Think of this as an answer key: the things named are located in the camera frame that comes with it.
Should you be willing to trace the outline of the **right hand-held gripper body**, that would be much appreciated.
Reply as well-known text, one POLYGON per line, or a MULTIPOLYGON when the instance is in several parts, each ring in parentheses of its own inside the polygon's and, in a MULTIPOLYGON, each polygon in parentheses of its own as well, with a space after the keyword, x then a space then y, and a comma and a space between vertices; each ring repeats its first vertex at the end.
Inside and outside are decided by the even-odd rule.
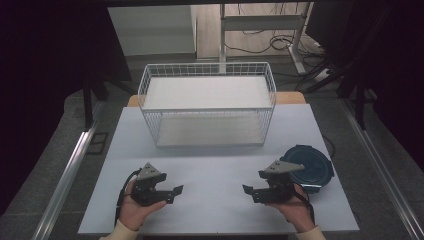
POLYGON ((290 173, 303 169, 302 164, 276 160, 265 170, 261 170, 259 176, 269 185, 263 194, 269 197, 268 203, 284 203, 294 197, 296 190, 290 173))

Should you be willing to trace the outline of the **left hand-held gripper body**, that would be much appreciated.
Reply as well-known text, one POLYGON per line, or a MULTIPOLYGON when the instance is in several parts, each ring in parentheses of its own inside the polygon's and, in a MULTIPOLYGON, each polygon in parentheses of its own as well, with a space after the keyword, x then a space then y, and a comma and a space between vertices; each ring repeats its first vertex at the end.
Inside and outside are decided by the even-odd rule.
POLYGON ((156 190, 156 185, 165 181, 166 177, 166 173, 161 173, 151 163, 146 163, 136 177, 130 194, 131 198, 140 206, 151 206, 166 201, 167 192, 156 190))

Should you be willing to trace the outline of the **person's left hand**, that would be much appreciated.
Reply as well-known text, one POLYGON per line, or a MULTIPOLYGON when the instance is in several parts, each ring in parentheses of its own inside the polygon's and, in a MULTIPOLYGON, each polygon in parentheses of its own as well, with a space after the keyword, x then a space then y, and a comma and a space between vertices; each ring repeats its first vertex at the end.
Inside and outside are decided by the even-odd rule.
POLYGON ((140 206, 131 197, 134 183, 135 181, 131 180, 126 187, 118 220, 126 228, 132 231, 138 231, 147 217, 165 207, 166 202, 161 201, 147 207, 140 206))

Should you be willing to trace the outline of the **person's right hand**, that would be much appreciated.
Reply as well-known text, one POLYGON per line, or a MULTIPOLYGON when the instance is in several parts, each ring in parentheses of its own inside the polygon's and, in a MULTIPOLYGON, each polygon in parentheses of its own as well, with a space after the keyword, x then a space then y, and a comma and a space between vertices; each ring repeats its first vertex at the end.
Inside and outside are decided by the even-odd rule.
POLYGON ((269 203, 290 222, 298 233, 308 232, 316 227, 307 206, 296 196, 285 203, 269 203))

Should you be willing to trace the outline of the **dark floor plate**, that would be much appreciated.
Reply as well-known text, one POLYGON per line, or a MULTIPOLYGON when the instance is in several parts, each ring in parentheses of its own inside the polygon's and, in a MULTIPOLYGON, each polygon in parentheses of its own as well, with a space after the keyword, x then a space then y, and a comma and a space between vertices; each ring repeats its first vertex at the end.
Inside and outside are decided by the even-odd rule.
POLYGON ((88 155, 101 155, 105 149, 108 135, 108 132, 95 133, 89 143, 86 153, 88 155))

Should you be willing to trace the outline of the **black stand leg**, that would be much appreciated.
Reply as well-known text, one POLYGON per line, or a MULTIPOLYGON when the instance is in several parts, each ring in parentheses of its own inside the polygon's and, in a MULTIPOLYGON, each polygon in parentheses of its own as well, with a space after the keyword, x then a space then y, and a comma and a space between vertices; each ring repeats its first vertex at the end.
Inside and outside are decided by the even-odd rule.
POLYGON ((355 119, 361 130, 365 130, 364 124, 365 87, 359 82, 356 87, 355 119))
POLYGON ((108 91, 100 78, 86 78, 83 80, 83 103, 84 103, 84 131, 87 132, 93 125, 93 108, 91 94, 100 101, 108 98, 108 91))

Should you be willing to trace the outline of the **white power strip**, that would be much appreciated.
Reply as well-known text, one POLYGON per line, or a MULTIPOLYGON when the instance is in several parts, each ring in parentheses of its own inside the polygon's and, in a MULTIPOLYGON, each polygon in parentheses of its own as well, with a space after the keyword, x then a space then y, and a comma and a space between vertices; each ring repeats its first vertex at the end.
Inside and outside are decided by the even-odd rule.
POLYGON ((324 70, 322 70, 320 73, 318 73, 315 77, 314 77, 314 81, 315 82, 320 82, 323 79, 325 79, 326 77, 328 77, 331 73, 331 70, 328 68, 325 68, 324 70))

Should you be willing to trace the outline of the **white board panel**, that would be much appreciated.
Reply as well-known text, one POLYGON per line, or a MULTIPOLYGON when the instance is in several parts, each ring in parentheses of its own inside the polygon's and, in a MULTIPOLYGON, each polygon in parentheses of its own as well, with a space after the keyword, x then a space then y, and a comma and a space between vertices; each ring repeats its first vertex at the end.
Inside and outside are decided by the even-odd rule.
POLYGON ((125 56, 194 53, 191 7, 110 7, 125 56))

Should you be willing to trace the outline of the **black curtain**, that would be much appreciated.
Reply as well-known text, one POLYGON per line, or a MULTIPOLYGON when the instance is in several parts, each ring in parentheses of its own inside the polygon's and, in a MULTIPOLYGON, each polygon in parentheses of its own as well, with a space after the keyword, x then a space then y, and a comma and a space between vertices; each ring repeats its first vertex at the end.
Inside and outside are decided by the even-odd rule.
POLYGON ((381 121, 424 165, 424 0, 318 0, 306 33, 343 67, 389 3, 393 8, 362 61, 364 81, 376 94, 381 121))
POLYGON ((131 75, 104 0, 0 0, 0 215, 49 143, 65 99, 131 75))

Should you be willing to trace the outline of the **aluminium rail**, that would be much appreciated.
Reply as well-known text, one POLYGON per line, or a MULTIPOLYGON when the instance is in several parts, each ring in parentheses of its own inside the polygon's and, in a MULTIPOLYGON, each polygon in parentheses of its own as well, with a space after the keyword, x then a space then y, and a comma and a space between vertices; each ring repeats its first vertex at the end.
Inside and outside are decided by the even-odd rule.
POLYGON ((39 221, 39 224, 31 237, 31 240, 48 240, 56 221, 60 215, 61 209, 69 194, 73 181, 80 168, 82 160, 87 152, 91 139, 97 129, 100 115, 104 109, 105 102, 98 101, 94 109, 91 111, 93 114, 93 122, 91 126, 84 130, 73 149, 73 152, 68 160, 68 163, 63 171, 63 174, 58 181, 58 184, 50 198, 50 201, 39 221))
POLYGON ((356 120, 351 103, 341 99, 340 104, 411 240, 424 240, 424 227, 390 174, 368 132, 356 120))

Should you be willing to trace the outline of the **white metal desk frame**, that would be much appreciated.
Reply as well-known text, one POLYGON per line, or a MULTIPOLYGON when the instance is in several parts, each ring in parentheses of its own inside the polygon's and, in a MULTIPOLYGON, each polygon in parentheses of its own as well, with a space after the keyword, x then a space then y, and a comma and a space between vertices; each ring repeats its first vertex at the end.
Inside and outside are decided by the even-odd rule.
POLYGON ((298 46, 307 20, 311 3, 306 2, 299 15, 227 16, 225 5, 220 5, 220 48, 219 62, 226 62, 225 33, 227 31, 293 30, 295 35, 288 50, 297 72, 305 75, 298 46))

